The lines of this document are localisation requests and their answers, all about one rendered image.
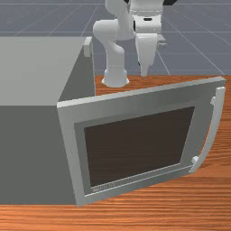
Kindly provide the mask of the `grey microwave oven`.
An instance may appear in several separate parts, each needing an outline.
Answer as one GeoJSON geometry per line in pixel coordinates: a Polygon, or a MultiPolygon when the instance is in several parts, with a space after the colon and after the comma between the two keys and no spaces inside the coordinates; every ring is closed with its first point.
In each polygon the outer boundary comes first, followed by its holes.
{"type": "Polygon", "coordinates": [[[75,202],[57,104],[94,95],[90,37],[0,37],[0,205],[75,202]]]}

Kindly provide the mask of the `grey microwave door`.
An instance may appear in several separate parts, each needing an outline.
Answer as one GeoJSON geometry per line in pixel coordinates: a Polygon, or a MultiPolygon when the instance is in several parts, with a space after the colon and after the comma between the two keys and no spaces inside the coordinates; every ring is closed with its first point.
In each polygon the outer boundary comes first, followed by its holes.
{"type": "Polygon", "coordinates": [[[195,172],[215,140],[222,77],[59,102],[78,205],[195,172]]]}

